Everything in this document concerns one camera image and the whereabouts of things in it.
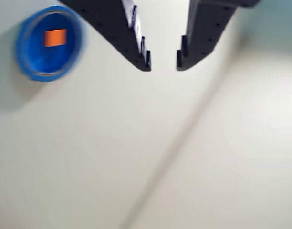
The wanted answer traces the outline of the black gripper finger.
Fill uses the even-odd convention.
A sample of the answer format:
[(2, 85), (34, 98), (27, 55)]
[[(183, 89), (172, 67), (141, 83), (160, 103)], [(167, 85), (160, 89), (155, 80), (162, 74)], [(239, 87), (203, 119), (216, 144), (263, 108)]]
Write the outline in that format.
[(177, 70), (186, 71), (211, 54), (238, 7), (253, 8), (258, 0), (191, 0), (186, 34), (177, 50)]
[(92, 25), (137, 69), (151, 71), (151, 55), (132, 0), (62, 0)]

